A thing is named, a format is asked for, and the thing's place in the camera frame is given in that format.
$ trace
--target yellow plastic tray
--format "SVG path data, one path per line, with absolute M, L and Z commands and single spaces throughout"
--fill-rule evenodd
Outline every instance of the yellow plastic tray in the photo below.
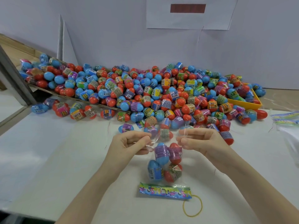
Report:
M 236 101 L 236 100 L 233 100 L 233 99 L 228 99 L 228 102 L 232 103 L 234 105 L 239 105 L 239 106 L 245 108 L 246 110 L 248 110 L 248 109 L 253 109 L 253 110 L 254 109 L 259 109 L 262 106 L 262 102 L 257 97 L 257 95 L 255 94 L 255 92 L 253 90 L 251 90 L 251 91 L 252 91 L 252 93 L 254 95 L 254 98 L 260 102 L 260 105 L 254 104 L 254 103 L 249 103 L 249 102 L 244 102 L 244 101 Z

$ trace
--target red pen mark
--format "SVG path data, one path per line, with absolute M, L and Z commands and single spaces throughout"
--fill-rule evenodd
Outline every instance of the red pen mark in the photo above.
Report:
M 171 4 L 170 13 L 204 13 L 206 4 Z

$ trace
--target paper sign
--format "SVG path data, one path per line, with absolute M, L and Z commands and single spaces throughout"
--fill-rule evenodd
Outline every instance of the paper sign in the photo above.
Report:
M 228 30 L 238 0 L 147 0 L 147 28 Z

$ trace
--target human hand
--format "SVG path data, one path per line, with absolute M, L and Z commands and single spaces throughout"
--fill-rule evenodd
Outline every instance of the human hand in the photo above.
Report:
M 134 155 L 148 154 L 146 145 L 151 143 L 151 134 L 140 131 L 127 131 L 113 137 L 100 170 L 109 174 L 114 182 L 129 164 Z
M 182 136 L 176 138 L 178 145 L 199 151 L 222 173 L 227 173 L 241 159 L 216 130 L 192 128 L 179 130 L 179 134 Z

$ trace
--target person's left hand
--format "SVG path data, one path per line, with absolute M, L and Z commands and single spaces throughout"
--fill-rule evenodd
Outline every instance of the person's left hand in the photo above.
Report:
M 150 137 L 150 133 L 140 131 L 127 131 L 115 135 L 100 169 L 109 173 L 114 182 L 134 155 L 149 153 L 146 145 L 151 143 Z

